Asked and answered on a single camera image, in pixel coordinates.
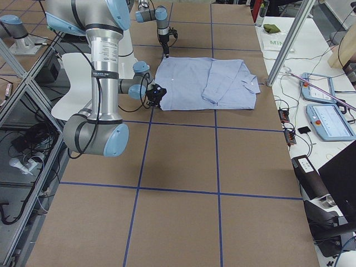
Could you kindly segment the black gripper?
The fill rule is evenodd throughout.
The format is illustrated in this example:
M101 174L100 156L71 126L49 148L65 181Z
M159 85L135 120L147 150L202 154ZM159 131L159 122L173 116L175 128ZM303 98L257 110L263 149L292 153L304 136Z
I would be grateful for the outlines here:
M169 45L170 36L173 36L175 39L178 39L178 32L173 27L158 28L157 36L160 45L162 46L163 53L165 53L165 58L169 58Z
M161 108L160 102L162 98L166 95L167 90L158 84L154 84L152 88L146 91L147 105L150 107Z

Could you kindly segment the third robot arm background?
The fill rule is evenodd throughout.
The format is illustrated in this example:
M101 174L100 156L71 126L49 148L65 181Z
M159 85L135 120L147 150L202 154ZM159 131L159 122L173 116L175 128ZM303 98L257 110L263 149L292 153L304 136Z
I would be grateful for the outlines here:
M28 37L28 31L21 19L13 14L1 16L1 39L24 39Z

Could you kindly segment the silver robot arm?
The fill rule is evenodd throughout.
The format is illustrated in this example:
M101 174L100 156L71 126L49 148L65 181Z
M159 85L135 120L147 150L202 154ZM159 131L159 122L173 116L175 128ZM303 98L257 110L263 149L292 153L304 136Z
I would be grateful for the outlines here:
M69 150L116 157L126 148L128 126L119 114L118 96L159 107L167 90L156 84L148 64L133 64L132 79L119 78L119 44L131 25L128 1L48 1L48 25L59 32L85 36L91 49L92 98L66 122L63 138Z
M154 7L153 1L138 1L138 8L135 12L136 21L144 23L155 21L157 26L157 39L162 47L163 55L169 58L170 37L173 36L175 43L179 37L178 31L169 25L168 12L165 6Z

